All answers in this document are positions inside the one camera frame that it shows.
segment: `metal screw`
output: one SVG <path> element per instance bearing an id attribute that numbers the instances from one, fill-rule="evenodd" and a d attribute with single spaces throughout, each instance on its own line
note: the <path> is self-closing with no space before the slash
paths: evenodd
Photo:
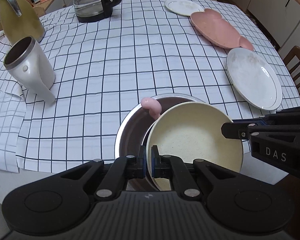
<path id="1" fill-rule="evenodd" d="M 200 191 L 195 188 L 186 189 L 184 193 L 188 197 L 197 197 L 200 195 Z"/>
<path id="2" fill-rule="evenodd" d="M 110 197 L 112 195 L 112 191 L 109 189 L 100 189 L 97 191 L 98 197 Z"/>

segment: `stainless steel bowl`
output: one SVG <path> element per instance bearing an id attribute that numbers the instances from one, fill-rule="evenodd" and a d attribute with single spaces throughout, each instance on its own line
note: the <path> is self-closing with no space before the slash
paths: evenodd
<path id="1" fill-rule="evenodd" d="M 202 102 L 202 100 L 184 94 L 162 94 L 153 97 L 162 106 L 162 113 L 169 108 L 184 102 Z M 114 156 L 138 155 L 140 145 L 146 143 L 149 128 L 154 123 L 154 119 L 149 115 L 149 111 L 144 110 L 141 104 L 133 108 L 123 120 L 115 139 Z M 133 179 L 130 185 L 136 190 L 154 190 L 157 188 L 146 179 Z"/>

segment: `pink plate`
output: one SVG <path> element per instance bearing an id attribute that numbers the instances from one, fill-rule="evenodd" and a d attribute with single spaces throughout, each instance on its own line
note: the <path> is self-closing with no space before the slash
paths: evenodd
<path id="1" fill-rule="evenodd" d="M 204 12 L 194 12 L 191 20 L 197 30 L 217 46 L 225 49 L 242 47 L 253 51 L 251 42 L 241 36 L 217 11 L 205 9 Z"/>

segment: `round white plate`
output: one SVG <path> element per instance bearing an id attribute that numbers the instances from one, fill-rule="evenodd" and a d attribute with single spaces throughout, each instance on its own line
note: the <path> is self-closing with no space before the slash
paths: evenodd
<path id="1" fill-rule="evenodd" d="M 232 120 L 219 109 L 201 102 L 173 106 L 154 123 L 146 146 L 150 174 L 151 147 L 158 146 L 160 155 L 174 155 L 185 163 L 200 158 L 239 172 L 243 160 L 242 141 L 226 139 L 221 126 Z M 168 179 L 154 179 L 159 190 L 171 190 Z"/>
<path id="2" fill-rule="evenodd" d="M 204 12 L 200 5 L 189 0 L 166 0 L 164 5 L 170 11 L 183 16 L 190 16 L 194 12 Z"/>
<path id="3" fill-rule="evenodd" d="M 282 88 L 271 66 L 258 54 L 244 48 L 232 49 L 226 60 L 233 86 L 249 103 L 275 110 L 282 102 Z"/>

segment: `plate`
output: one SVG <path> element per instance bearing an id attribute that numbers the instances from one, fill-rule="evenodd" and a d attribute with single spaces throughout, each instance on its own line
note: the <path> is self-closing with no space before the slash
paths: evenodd
<path id="1" fill-rule="evenodd" d="M 253 45 L 225 19 L 212 9 L 191 14 L 195 28 L 212 44 L 224 49 L 243 47 L 253 51 Z"/>
<path id="2" fill-rule="evenodd" d="M 160 155 L 174 155 L 185 163 L 200 158 L 239 172 L 243 161 L 242 141 L 227 139 L 221 126 L 232 120 L 219 109 L 201 102 L 176 105 L 154 123 L 146 146 L 146 161 L 151 170 L 151 147 L 157 145 Z M 159 190 L 170 190 L 168 179 L 153 178 Z"/>
<path id="3" fill-rule="evenodd" d="M 204 9 L 189 0 L 166 0 L 164 5 L 172 12 L 183 16 L 190 16 L 194 12 L 203 12 Z"/>
<path id="4" fill-rule="evenodd" d="M 282 88 L 271 66 L 258 54 L 244 48 L 232 49 L 226 60 L 233 86 L 249 103 L 275 110 L 282 102 Z"/>

